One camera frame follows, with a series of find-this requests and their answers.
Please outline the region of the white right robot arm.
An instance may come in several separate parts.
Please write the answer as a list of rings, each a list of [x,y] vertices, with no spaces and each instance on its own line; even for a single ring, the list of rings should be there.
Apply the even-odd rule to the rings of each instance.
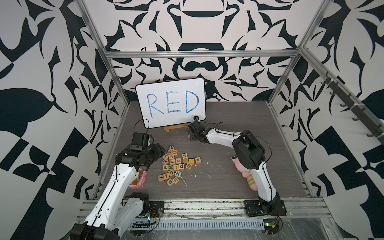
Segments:
[[[258,192],[258,207],[262,215],[272,215],[281,202],[267,170],[266,150],[250,131],[226,132],[217,128],[205,128],[198,120],[188,125],[190,137],[204,144],[217,144],[235,151],[234,162],[237,170],[247,179],[249,187]]]

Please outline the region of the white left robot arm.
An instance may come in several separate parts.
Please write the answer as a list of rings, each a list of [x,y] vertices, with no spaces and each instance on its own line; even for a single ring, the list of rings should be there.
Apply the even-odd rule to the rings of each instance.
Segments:
[[[149,169],[165,153],[151,134],[135,132],[132,142],[116,155],[115,169],[100,199],[82,224],[74,224],[70,239],[119,240],[137,216],[149,213],[148,194],[134,192],[124,205],[122,201],[140,167]]]

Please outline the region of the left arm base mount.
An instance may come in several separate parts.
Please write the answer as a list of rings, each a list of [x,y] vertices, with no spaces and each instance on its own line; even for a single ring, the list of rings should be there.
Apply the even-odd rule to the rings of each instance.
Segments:
[[[164,201],[144,201],[141,216],[146,216],[150,218],[161,217],[164,213],[164,209]]]

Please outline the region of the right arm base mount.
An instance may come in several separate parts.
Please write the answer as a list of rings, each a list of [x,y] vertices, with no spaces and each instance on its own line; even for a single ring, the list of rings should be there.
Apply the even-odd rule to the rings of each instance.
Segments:
[[[286,216],[287,209],[280,199],[273,199],[271,202],[260,200],[245,200],[245,211],[248,217],[260,216]]]

